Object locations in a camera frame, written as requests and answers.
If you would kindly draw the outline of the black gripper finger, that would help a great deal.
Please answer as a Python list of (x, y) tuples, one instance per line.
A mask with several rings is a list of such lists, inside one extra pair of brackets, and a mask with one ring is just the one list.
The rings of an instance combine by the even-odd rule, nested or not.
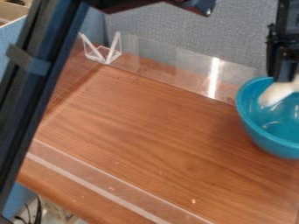
[(299, 65), (299, 52), (295, 50), (279, 49), (277, 54), (277, 77), (279, 82), (291, 82), (295, 79), (295, 71)]
[(275, 45), (265, 48), (265, 70), (269, 77), (276, 76), (276, 53), (277, 47)]

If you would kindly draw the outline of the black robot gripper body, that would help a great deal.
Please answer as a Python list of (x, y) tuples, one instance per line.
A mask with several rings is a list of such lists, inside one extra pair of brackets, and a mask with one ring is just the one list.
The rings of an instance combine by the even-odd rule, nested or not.
[(299, 0), (277, 0), (275, 23), (267, 28), (267, 49), (299, 48)]

